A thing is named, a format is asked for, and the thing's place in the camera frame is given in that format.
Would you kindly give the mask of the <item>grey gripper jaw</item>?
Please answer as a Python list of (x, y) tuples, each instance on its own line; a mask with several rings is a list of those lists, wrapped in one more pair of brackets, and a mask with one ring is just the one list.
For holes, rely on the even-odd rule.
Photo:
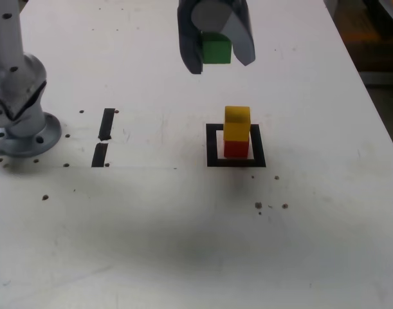
[(201, 32), (192, 22), (192, 11), (198, 0), (179, 1), (177, 9), (179, 50), (189, 72), (200, 75), (203, 71)]
[(246, 1), (199, 1), (192, 22), (201, 32), (205, 64), (227, 64), (231, 53), (245, 66), (255, 61)]

